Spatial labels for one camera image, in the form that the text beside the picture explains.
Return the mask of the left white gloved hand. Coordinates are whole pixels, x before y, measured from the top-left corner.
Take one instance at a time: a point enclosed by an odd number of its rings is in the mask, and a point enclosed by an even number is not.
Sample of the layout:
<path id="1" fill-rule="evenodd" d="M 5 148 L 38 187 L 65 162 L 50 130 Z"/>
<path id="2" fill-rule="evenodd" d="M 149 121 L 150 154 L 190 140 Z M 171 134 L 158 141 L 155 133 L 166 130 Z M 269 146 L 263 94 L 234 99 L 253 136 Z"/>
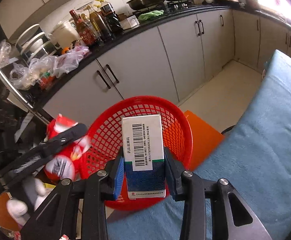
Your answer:
<path id="1" fill-rule="evenodd" d="M 38 178 L 24 179 L 10 191 L 11 199 L 6 204 L 9 215 L 20 227 L 24 226 L 51 191 Z"/>

